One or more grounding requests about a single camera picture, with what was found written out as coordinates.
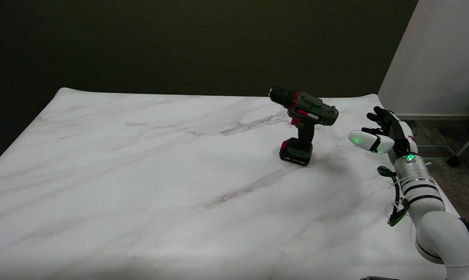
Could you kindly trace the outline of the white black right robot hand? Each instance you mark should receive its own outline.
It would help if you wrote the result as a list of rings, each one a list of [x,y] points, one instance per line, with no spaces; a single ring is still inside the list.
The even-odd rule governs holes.
[[[407,161],[414,160],[418,155],[418,146],[407,122],[379,106],[374,107],[373,112],[366,117],[377,123],[379,128],[363,127],[361,130],[351,131],[348,135],[351,143],[372,154],[388,154],[393,163],[404,156]]]

